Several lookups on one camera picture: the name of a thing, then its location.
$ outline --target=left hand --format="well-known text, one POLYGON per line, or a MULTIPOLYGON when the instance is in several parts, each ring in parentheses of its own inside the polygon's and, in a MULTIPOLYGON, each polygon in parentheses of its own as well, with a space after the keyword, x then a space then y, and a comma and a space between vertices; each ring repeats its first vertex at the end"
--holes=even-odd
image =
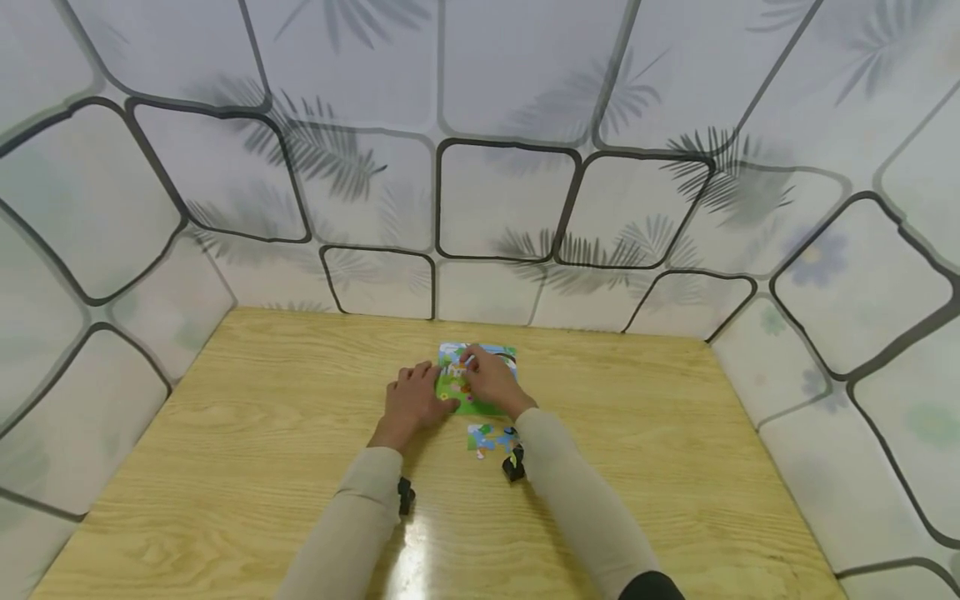
POLYGON ((429 361, 400 369, 396 381, 387 384, 383 417, 367 446, 389 447, 402 454, 417 432, 440 423, 457 410, 459 400, 437 398, 439 375, 440 367, 431 366, 429 361))

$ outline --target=wood grain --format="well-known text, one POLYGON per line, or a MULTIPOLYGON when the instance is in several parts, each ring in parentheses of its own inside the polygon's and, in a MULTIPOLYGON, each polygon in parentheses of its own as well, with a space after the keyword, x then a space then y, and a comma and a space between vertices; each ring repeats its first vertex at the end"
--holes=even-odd
MULTIPOLYGON (((709 348, 677 338, 238 309, 34 598, 270 598, 399 367, 446 341, 517 346, 688 598, 842 598, 709 348)), ((408 459, 415 512, 371 598, 594 597, 529 486, 451 418, 408 459)))

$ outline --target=beige sleeve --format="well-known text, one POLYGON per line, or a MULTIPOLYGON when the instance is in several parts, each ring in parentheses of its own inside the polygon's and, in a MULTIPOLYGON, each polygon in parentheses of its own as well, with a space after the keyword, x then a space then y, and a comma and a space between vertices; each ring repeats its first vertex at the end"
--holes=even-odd
POLYGON ((384 544, 399 523, 403 457, 365 448, 287 571, 275 600, 364 598, 384 544))
POLYGON ((616 600, 637 575, 659 570, 640 526, 556 415, 529 409, 516 430, 530 484, 604 598, 616 600))

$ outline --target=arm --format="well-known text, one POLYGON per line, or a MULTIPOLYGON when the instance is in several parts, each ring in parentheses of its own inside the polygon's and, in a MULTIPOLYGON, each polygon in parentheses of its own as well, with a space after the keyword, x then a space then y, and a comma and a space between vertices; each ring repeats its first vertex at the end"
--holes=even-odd
POLYGON ((523 443, 523 465, 567 544, 609 600, 683 600, 660 568, 630 511, 580 455, 555 416, 542 412, 496 356, 471 346, 464 360, 475 395, 507 413, 523 443))
POLYGON ((393 448, 357 455, 287 571, 276 600, 363 598, 384 544, 399 522, 403 457, 393 448))
POLYGON ((367 586, 399 522, 403 454, 422 429, 456 410, 434 396, 439 367, 401 369, 387 385, 383 418, 353 461, 333 499, 297 554, 275 600, 354 600, 367 586))
POLYGON ((555 415, 539 408, 527 409, 516 420, 516 429, 523 443, 523 465, 530 485, 550 509, 594 584, 604 598, 631 597, 621 596, 628 584, 660 566, 630 511, 587 464, 555 415))

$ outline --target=cartoon illustration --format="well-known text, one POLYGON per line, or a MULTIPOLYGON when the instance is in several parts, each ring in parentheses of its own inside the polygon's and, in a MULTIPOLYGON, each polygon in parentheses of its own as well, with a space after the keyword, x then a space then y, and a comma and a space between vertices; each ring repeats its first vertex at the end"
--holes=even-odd
MULTIPOLYGON (((480 346, 487 352, 503 358, 503 361, 507 363, 514 377, 516 377, 516 348, 488 344, 481 344, 480 346)), ((442 370, 437 378, 437 397, 444 400, 452 397, 458 398, 460 408, 455 413, 457 415, 502 415, 502 412, 490 406, 490 404, 474 399, 472 390, 464 378, 467 363, 460 359, 466 348, 467 344, 452 342, 440 344, 437 364, 440 365, 442 370)))
POLYGON ((487 454, 496 450, 498 444, 503 445, 507 454, 514 451, 519 445, 516 438, 516 430, 513 427, 504 427, 503 433, 496 438, 488 438, 487 435, 493 432, 491 425, 467 425, 467 450, 476 451, 477 459, 483 460, 487 454))

